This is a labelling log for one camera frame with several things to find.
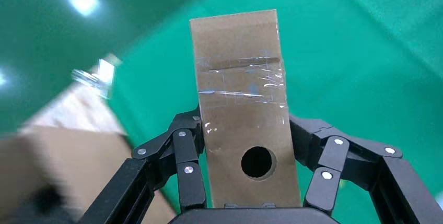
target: clear packing tape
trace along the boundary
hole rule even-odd
[[[254,104],[273,104],[273,110],[286,110],[286,86],[282,59],[269,51],[239,53],[242,57],[215,56],[196,59],[200,107],[207,112],[223,107],[241,107]],[[288,124],[281,113],[271,111],[267,117],[242,121],[242,125],[229,126],[229,122],[206,122],[204,131],[211,134],[225,128],[260,128],[271,123]]]

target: green floor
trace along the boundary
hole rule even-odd
[[[443,0],[191,0],[124,54],[109,101],[131,144],[166,130],[197,104],[188,20],[278,12],[291,113],[401,148],[429,190],[443,191]],[[311,172],[299,166],[300,189]],[[176,178],[164,192],[177,207]],[[378,223],[350,182],[333,217]]]

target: ceiling light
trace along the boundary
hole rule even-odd
[[[92,14],[100,5],[98,0],[69,0],[72,6],[83,16]]]

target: transparent tape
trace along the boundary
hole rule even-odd
[[[216,56],[196,60],[200,108],[207,134],[227,127],[259,128],[288,124],[282,59],[266,51],[249,55],[242,58]],[[257,112],[265,113],[266,116],[254,117]],[[217,122],[214,115],[235,119],[230,126],[230,121]]]

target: cardboard box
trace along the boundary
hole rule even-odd
[[[34,126],[0,143],[0,219],[40,188],[53,185],[65,208],[79,219],[131,150],[115,133]],[[158,192],[142,223],[168,223],[174,216]]]
[[[190,24],[214,207],[300,206],[276,11]]]

